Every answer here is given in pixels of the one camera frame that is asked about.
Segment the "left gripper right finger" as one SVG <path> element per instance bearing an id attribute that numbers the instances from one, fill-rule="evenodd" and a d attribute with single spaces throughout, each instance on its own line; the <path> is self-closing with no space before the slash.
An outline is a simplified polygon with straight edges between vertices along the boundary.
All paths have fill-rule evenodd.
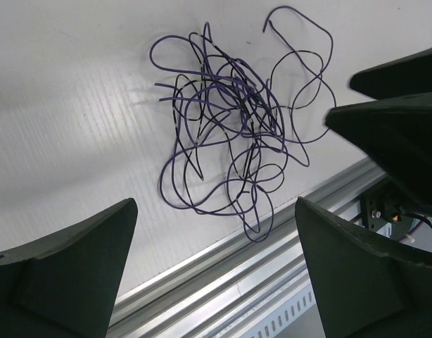
<path id="1" fill-rule="evenodd" d="M 300 243 L 327 337 L 432 337 L 432 253 L 300 197 Z"/>

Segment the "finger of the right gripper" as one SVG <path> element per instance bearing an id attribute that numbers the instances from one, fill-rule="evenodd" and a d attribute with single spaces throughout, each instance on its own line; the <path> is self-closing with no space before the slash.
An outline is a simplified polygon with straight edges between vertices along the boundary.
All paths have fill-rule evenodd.
<path id="1" fill-rule="evenodd" d="M 432 216 L 432 92 L 332 108 L 325 125 L 381 167 Z"/>
<path id="2" fill-rule="evenodd" d="M 432 92 L 432 48 L 362 70 L 349 88 L 376 100 Z"/>

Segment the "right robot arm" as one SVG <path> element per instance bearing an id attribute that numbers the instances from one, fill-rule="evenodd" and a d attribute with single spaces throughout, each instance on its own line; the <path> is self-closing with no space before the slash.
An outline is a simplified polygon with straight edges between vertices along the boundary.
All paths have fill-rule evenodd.
<path id="1" fill-rule="evenodd" d="M 325 125 L 362 150 L 392 187 L 366 197 L 363 223 L 432 217 L 432 47 L 355 73 L 349 87 L 368 102 L 328 111 Z"/>

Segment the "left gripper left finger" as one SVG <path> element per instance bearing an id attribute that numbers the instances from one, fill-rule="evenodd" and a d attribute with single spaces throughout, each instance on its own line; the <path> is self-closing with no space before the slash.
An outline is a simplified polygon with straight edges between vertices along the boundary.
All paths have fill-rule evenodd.
<path id="1" fill-rule="evenodd" d="M 138 208 L 125 199 L 0 252 L 0 337 L 104 337 Z"/>

